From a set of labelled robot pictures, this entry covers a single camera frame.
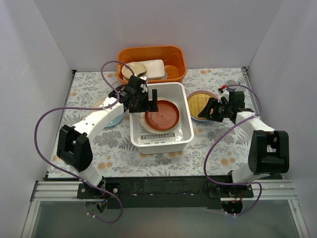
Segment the woven bamboo plate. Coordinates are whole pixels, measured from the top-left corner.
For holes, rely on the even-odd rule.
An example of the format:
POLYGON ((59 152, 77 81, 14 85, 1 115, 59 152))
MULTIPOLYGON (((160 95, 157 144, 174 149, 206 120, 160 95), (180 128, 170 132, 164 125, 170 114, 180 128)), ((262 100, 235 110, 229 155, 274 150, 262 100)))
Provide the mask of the woven bamboo plate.
POLYGON ((192 96, 191 98, 187 99, 190 115, 196 118, 199 118, 198 114, 204 109, 209 98, 211 97, 208 95, 196 94, 192 96))

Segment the cream plate with sprig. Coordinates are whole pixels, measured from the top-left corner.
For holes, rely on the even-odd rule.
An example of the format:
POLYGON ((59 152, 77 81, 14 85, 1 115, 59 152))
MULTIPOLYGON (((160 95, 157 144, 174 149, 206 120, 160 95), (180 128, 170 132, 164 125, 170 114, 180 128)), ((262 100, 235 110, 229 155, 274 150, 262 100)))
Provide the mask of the cream plate with sprig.
MULTIPOLYGON (((171 101, 171 100, 166 99, 166 98, 158 98, 158 100, 168 100, 168 101, 171 101)), ((140 122, 140 124, 142 125, 142 127, 143 127, 145 130, 147 130, 147 131, 149 131, 149 132, 151 132, 151 133, 155 133, 155 134, 163 134, 163 133, 170 132, 170 131, 172 131, 173 129, 175 129, 176 126, 179 124, 179 123, 178 123, 173 129, 170 129, 170 130, 157 131, 157 130, 151 128, 151 127, 147 124, 147 122, 146 122, 146 120, 145 120, 145 113, 140 113, 139 122, 140 122)))

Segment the red brown plate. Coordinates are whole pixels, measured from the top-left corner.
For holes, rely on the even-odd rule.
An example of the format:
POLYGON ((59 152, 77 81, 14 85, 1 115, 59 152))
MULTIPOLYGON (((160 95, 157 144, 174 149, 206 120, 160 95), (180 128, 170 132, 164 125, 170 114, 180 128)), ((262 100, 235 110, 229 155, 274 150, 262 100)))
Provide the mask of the red brown plate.
POLYGON ((180 112, 178 107, 168 100, 158 100, 157 112, 145 113, 147 124, 157 131, 173 129, 179 123, 179 119, 180 112))

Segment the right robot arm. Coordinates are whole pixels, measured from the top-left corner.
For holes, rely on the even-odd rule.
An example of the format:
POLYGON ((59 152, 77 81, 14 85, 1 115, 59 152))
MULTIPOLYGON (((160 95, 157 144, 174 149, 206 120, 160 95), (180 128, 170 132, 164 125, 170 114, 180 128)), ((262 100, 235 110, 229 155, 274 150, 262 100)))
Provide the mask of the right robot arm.
POLYGON ((224 186, 225 193, 235 197, 242 186, 271 174, 284 174, 289 170, 289 135, 286 131, 275 130, 266 125, 252 109, 245 106, 245 95, 241 91, 226 92, 221 99, 209 98, 199 117, 222 122, 230 119, 234 127, 242 128, 251 138, 248 162, 229 174, 228 182, 206 178, 224 186))

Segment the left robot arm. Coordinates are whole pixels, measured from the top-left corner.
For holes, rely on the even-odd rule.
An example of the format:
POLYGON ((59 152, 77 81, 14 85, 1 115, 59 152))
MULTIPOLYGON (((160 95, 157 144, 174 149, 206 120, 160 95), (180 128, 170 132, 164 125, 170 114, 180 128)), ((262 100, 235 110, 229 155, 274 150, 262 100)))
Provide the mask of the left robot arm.
POLYGON ((128 83, 118 86, 102 104, 73 126, 64 125, 59 131, 57 156, 73 168, 89 184, 94 198, 105 194, 103 176, 92 164, 91 142, 115 118, 130 113, 157 112, 158 91, 149 90, 146 77, 131 76, 128 83))

